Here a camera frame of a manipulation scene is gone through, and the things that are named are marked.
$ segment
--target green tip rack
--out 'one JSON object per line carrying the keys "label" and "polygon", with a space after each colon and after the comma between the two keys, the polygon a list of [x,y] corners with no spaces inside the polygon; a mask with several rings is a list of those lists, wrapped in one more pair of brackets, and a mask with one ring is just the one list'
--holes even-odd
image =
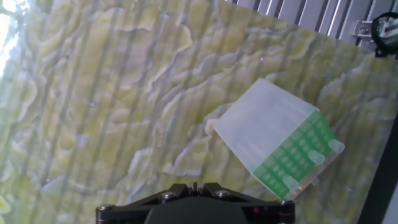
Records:
{"label": "green tip rack", "polygon": [[264,79],[234,103],[215,130],[260,183],[291,200],[345,148],[316,107]]}

